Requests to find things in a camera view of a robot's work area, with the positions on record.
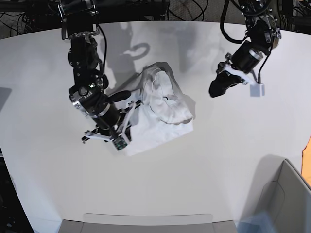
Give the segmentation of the white T-shirt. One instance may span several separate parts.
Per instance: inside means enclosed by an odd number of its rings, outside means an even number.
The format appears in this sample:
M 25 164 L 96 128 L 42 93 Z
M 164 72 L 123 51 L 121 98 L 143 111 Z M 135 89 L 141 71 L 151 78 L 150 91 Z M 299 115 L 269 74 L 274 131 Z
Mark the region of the white T-shirt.
M 147 66 L 128 85 L 128 101 L 140 101 L 130 117 L 131 139 L 125 155 L 148 151 L 193 130 L 194 116 L 168 63 Z

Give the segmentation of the grey bin bottom edge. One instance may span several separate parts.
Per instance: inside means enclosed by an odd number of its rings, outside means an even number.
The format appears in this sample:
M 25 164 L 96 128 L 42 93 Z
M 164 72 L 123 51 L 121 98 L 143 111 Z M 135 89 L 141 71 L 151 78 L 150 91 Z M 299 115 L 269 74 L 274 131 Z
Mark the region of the grey bin bottom edge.
M 234 221 L 213 222 L 211 214 L 129 216 L 83 214 L 82 221 L 63 220 L 60 233 L 236 233 Z

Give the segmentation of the orange object right edge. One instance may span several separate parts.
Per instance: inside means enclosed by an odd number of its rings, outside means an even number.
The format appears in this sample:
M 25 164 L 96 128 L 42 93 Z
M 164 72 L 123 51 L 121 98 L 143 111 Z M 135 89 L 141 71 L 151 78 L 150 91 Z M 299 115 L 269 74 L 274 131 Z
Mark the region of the orange object right edge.
M 307 183 L 311 183 L 311 139 L 309 138 L 306 147 L 302 152 L 302 177 L 307 181 Z

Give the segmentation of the grey cardboard box right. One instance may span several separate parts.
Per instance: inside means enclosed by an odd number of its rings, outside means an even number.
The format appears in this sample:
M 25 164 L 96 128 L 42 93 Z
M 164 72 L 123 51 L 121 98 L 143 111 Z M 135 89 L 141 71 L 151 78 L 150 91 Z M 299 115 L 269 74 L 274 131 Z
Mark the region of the grey cardboard box right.
M 268 213 L 276 233 L 311 231 L 311 187 L 289 160 L 263 188 L 255 214 L 261 212 Z

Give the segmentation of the blue cloth bottom right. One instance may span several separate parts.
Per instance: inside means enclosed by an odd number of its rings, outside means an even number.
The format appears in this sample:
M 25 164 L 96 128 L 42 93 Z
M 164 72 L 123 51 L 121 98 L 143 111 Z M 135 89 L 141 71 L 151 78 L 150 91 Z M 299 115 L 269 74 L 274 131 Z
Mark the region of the blue cloth bottom right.
M 238 233 L 275 233 L 272 220 L 267 212 L 255 214 L 236 223 Z

